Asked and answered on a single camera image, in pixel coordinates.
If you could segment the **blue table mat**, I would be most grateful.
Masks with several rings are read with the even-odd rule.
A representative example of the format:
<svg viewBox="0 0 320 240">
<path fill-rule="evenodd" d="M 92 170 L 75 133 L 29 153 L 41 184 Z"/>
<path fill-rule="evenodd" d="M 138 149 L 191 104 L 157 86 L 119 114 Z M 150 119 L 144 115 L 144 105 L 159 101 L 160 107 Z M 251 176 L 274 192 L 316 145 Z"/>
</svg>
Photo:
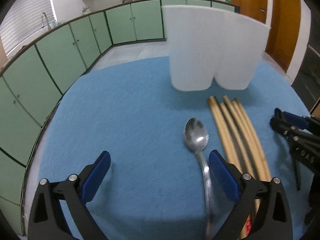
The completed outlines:
<svg viewBox="0 0 320 240">
<path fill-rule="evenodd" d="M 287 81 L 266 62 L 245 90 L 180 92 L 170 82 L 169 59 L 158 57 L 95 70 L 63 97 L 43 140 L 38 178 L 51 182 L 79 174 L 103 151 L 112 165 L 87 204 L 109 239 L 203 239 L 206 227 L 201 169 L 183 141 L 185 123 L 200 119 L 209 134 L 208 156 L 223 146 L 207 99 L 238 99 L 259 137 L 272 176 L 284 186 L 293 237 L 304 233 L 312 172 L 301 167 L 296 189 L 287 141 L 270 127 L 275 108 L 308 110 Z"/>
</svg>

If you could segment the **white two-compartment utensil holder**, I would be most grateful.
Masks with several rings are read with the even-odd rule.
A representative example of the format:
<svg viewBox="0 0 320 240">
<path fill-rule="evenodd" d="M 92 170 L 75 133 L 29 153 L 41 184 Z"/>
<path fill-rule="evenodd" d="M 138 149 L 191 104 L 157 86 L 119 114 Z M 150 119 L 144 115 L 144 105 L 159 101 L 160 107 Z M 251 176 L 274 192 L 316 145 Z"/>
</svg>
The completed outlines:
<svg viewBox="0 0 320 240">
<path fill-rule="evenodd" d="M 170 80 L 182 92 L 213 82 L 244 90 L 253 79 L 270 26 L 239 13 L 196 5 L 163 7 Z"/>
</svg>

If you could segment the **metal spoon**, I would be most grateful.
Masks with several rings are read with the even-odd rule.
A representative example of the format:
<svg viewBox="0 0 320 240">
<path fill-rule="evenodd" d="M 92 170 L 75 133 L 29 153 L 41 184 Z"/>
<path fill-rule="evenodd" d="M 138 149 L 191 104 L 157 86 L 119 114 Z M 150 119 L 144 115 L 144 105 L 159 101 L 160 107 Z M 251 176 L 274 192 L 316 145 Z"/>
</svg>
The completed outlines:
<svg viewBox="0 0 320 240">
<path fill-rule="evenodd" d="M 208 162 L 203 155 L 203 150 L 206 148 L 209 141 L 209 135 L 205 126 L 199 119 L 190 118 L 185 124 L 183 130 L 183 139 L 185 145 L 187 146 L 187 148 L 189 148 L 189 150 L 191 150 L 191 152 L 193 152 L 201 167 L 204 199 L 206 205 L 205 212 L 207 217 L 204 239 L 212 239 L 214 229 L 213 188 Z"/>
</svg>

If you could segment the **white window blind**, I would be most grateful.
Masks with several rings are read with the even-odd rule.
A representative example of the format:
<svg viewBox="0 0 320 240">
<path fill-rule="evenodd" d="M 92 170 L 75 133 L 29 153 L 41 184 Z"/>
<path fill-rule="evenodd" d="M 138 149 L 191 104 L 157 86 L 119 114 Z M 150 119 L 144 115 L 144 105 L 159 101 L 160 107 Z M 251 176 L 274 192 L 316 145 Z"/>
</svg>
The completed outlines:
<svg viewBox="0 0 320 240">
<path fill-rule="evenodd" d="M 1 40 L 9 54 L 17 45 L 41 29 L 41 13 L 55 21 L 51 0 L 16 0 L 1 23 Z"/>
</svg>

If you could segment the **chrome sink faucet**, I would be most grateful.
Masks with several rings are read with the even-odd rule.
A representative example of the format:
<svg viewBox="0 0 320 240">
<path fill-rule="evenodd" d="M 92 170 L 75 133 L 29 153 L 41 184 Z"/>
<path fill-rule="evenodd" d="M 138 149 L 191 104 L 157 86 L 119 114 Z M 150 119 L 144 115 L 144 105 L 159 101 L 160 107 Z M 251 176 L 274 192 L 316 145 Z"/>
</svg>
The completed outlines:
<svg viewBox="0 0 320 240">
<path fill-rule="evenodd" d="M 41 13 L 41 21 L 42 21 L 41 28 L 44 28 L 45 26 L 47 26 L 48 30 L 52 29 L 50 24 L 49 24 L 48 17 L 47 17 L 45 12 Z"/>
</svg>

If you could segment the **black oven appliance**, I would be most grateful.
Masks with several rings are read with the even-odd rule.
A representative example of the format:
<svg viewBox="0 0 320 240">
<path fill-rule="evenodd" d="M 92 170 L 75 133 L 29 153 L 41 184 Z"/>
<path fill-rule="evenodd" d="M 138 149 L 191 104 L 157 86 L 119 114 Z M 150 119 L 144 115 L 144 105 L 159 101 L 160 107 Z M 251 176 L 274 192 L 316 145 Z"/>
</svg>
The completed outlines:
<svg viewBox="0 0 320 240">
<path fill-rule="evenodd" d="M 309 44 L 292 88 L 312 112 L 319 100 L 319 53 Z"/>
</svg>

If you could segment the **green lower kitchen cabinets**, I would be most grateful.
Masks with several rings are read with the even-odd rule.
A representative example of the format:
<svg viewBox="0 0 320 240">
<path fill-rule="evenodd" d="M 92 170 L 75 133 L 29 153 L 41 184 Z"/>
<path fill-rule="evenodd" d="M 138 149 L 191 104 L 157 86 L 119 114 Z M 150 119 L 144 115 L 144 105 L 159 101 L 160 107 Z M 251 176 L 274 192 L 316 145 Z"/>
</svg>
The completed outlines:
<svg viewBox="0 0 320 240">
<path fill-rule="evenodd" d="M 56 104 L 110 48 L 162 41 L 164 5 L 197 5 L 240 12 L 217 0 L 139 0 L 61 24 L 21 49 L 1 68 L 1 216 L 23 234 L 27 166 Z"/>
</svg>

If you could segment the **red-handled wooden chopstick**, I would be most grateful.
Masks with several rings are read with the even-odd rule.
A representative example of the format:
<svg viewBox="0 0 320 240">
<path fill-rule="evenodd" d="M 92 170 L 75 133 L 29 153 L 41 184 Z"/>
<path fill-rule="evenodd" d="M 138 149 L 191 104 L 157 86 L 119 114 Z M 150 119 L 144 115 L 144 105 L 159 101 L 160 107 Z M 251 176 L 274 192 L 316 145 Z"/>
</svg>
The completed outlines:
<svg viewBox="0 0 320 240">
<path fill-rule="evenodd" d="M 223 114 L 221 112 L 221 109 L 219 105 L 217 104 L 217 101 L 213 96 L 210 96 L 207 99 L 207 103 L 210 107 L 211 113 L 214 117 L 216 127 L 220 136 L 220 140 L 223 145 L 223 149 L 226 156 L 226 161 L 228 163 L 231 163 L 236 166 L 236 168 L 239 169 L 240 172 L 242 172 L 242 166 L 240 164 L 238 155 L 236 153 L 236 149 L 234 146 L 233 139 L 231 137 L 231 134 L 229 132 L 227 123 L 223 117 Z"/>
<path fill-rule="evenodd" d="M 266 160 L 265 153 L 264 153 L 264 150 L 263 150 L 262 145 L 260 143 L 260 140 L 259 140 L 259 138 L 257 136 L 257 133 L 256 133 L 256 131 L 255 131 L 255 129 L 254 129 L 252 123 L 251 123 L 251 120 L 248 117 L 248 115 L 247 115 L 242 103 L 237 98 L 235 98 L 233 100 L 233 105 L 236 107 L 236 109 L 238 110 L 240 116 L 242 117 L 246 128 L 248 129 L 249 133 L 251 134 L 251 137 L 253 139 L 253 143 L 257 148 L 257 152 L 258 152 L 258 155 L 259 155 L 259 158 L 260 158 L 260 163 L 263 166 L 263 171 L 266 173 L 265 181 L 270 181 L 272 179 L 272 176 L 271 176 L 271 172 L 270 172 L 270 169 L 269 169 L 269 166 L 268 166 L 268 162 Z"/>
<path fill-rule="evenodd" d="M 226 95 L 223 97 L 223 100 L 246 141 L 259 180 L 270 181 L 270 172 L 266 169 L 265 158 L 260 154 L 253 130 L 249 127 L 247 118 L 243 115 L 237 102 L 229 100 Z"/>
<path fill-rule="evenodd" d="M 226 105 L 223 102 L 220 103 L 219 106 L 220 106 L 220 109 L 223 113 L 225 120 L 227 121 L 228 126 L 230 127 L 230 129 L 232 131 L 233 137 L 236 140 L 236 143 L 238 145 L 238 149 L 240 151 L 238 154 L 238 159 L 244 164 L 244 167 L 242 170 L 245 173 L 249 173 L 250 175 L 255 177 L 253 167 L 252 167 L 251 162 L 249 160 L 245 145 L 243 143 L 242 138 L 240 137 L 240 133 L 234 123 L 234 120 L 233 120 L 231 114 L 229 113 Z"/>
</svg>

